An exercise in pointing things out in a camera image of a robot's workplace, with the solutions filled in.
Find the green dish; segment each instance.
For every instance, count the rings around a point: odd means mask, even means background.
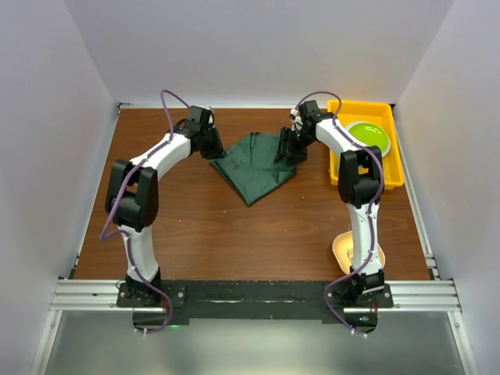
[[[367,121],[355,121],[345,128],[354,138],[367,146],[378,146],[382,151],[382,157],[391,149],[391,139],[384,129],[375,123]]]

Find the white wall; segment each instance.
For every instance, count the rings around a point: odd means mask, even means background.
[[[22,374],[74,261],[113,102],[62,0],[2,0],[0,50],[0,373]]]
[[[319,89],[395,102],[452,0],[65,0],[113,98],[214,106]]]
[[[484,374],[498,373],[500,6],[456,0],[395,107],[437,265],[457,283]]]

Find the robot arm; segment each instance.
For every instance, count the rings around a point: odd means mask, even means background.
[[[362,268],[361,274],[352,279],[358,295],[381,291],[384,288],[384,273],[378,253],[377,214],[380,199],[371,208],[370,228],[368,206],[380,186],[380,171],[375,162],[363,150],[366,147],[349,132],[345,131],[333,113],[321,113],[316,101],[304,102],[297,109],[292,109],[292,128],[281,130],[280,145],[276,160],[288,157],[290,163],[300,163],[307,159],[307,146],[314,141],[324,143],[340,159],[338,191],[341,199],[347,204],[352,223],[353,257],[352,271],[360,269],[370,254],[370,243],[373,238],[375,251],[369,262]],[[380,160],[378,147],[370,147],[370,151]],[[367,168],[361,174],[359,168]]]
[[[153,252],[152,223],[159,210],[158,182],[170,168],[194,152],[200,152],[205,159],[225,156],[219,132],[215,124],[210,122],[211,118],[213,114],[210,109],[192,106],[187,119],[174,127],[171,141],[170,134],[167,134],[144,154],[129,162],[117,160],[112,166],[105,202],[108,213],[125,176],[142,163],[129,181],[129,186],[137,186],[137,191],[125,191],[113,222],[120,230],[129,234],[122,234],[125,247],[127,248],[127,238],[130,236],[130,252],[135,264],[142,276],[156,287],[159,286],[161,275]],[[131,265],[128,253],[127,260],[127,287],[140,292],[143,301],[150,298],[154,302],[157,295],[143,284]]]

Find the black mounting plate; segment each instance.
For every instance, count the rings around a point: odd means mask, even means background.
[[[250,320],[321,320],[338,323],[323,300],[328,281],[243,281],[243,280],[162,280],[162,289],[172,298],[171,324],[189,324],[190,319],[250,319]],[[331,297],[332,305],[342,315],[344,307],[370,308],[373,299],[379,308],[394,305],[391,289],[363,296],[353,306],[341,305]],[[118,307],[144,307],[135,298],[118,295]],[[160,304],[149,307],[160,307]],[[162,312],[135,312],[134,324],[160,325]]]

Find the wooden surface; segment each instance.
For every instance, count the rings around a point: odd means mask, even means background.
[[[287,109],[217,109],[225,148],[251,131],[279,134]],[[175,121],[186,114],[175,109]],[[122,279],[127,259],[121,238],[99,243],[111,165],[152,147],[166,133],[161,109],[125,109],[109,150],[76,278]],[[250,208],[208,162],[194,154],[160,181],[153,224],[155,256],[165,279],[331,280],[341,276],[331,251],[349,229],[349,215],[328,176],[328,149],[315,143],[297,175]],[[387,280],[428,280],[406,189],[386,191],[379,243]]]

